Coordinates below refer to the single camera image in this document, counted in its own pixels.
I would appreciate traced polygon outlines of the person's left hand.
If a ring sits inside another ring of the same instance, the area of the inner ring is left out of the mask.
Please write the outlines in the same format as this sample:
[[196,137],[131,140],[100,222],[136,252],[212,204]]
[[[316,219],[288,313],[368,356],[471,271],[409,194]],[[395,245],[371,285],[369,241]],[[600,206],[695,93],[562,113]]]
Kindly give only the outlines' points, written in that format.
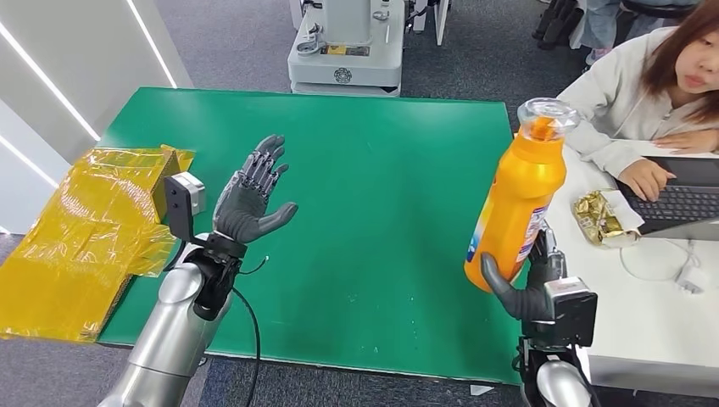
[[673,149],[676,154],[716,153],[718,130],[685,131],[653,141],[658,148]]

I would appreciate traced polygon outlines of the person's right hand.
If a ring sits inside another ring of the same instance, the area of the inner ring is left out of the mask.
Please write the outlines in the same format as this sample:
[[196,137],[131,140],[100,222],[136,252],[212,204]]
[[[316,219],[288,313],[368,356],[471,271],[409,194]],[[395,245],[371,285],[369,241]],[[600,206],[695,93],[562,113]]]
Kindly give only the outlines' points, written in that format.
[[618,176],[618,180],[628,186],[639,198],[650,202],[657,201],[667,183],[675,178],[673,173],[648,159],[635,161]]

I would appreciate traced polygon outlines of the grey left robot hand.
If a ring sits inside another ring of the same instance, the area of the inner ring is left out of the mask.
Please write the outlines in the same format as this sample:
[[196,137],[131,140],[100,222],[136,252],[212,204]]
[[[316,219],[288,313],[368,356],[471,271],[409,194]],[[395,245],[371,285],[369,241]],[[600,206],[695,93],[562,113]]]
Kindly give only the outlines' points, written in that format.
[[277,161],[285,152],[285,137],[263,139],[224,187],[215,205],[213,231],[237,243],[251,243],[283,226],[297,213],[294,202],[267,211],[270,195],[289,168]]

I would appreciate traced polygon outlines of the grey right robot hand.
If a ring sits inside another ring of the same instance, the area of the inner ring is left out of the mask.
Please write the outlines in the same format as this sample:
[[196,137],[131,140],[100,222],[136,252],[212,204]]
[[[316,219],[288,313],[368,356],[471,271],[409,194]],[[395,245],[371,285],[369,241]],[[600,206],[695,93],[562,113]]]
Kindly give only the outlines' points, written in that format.
[[482,277],[511,317],[519,321],[552,321],[544,284],[566,277],[566,257],[557,248],[554,230],[546,220],[528,258],[531,265],[522,289],[514,288],[500,275],[497,261],[486,252],[480,258]]

